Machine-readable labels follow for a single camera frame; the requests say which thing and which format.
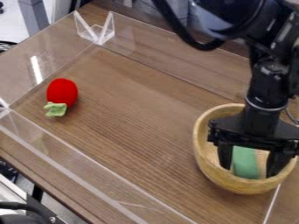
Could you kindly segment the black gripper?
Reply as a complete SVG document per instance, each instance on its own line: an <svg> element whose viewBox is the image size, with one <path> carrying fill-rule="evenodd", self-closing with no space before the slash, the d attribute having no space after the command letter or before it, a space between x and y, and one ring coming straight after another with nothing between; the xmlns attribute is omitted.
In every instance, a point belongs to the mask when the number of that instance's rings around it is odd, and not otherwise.
<svg viewBox="0 0 299 224"><path fill-rule="evenodd" d="M218 146L219 164L230 169L234 146L271 151L266 176L274 177L299 155L299 128L280 119L286 106L262 108L250 101L239 112L211 118L207 140Z"/></svg>

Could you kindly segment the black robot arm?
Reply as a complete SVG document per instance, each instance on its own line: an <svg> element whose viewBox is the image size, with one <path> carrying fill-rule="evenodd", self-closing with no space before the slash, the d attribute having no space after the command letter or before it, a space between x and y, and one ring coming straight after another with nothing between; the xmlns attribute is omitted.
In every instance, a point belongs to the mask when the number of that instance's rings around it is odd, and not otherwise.
<svg viewBox="0 0 299 224"><path fill-rule="evenodd" d="M288 100L299 96L299 8L286 0L194 0L202 26L212 37L196 41L166 0L152 0L182 41L202 51L228 39L248 47L251 80L246 105L235 115L210 120L208 141L228 169L236 146L268 152L266 175L274 177L299 155L299 128L280 120Z"/></svg>

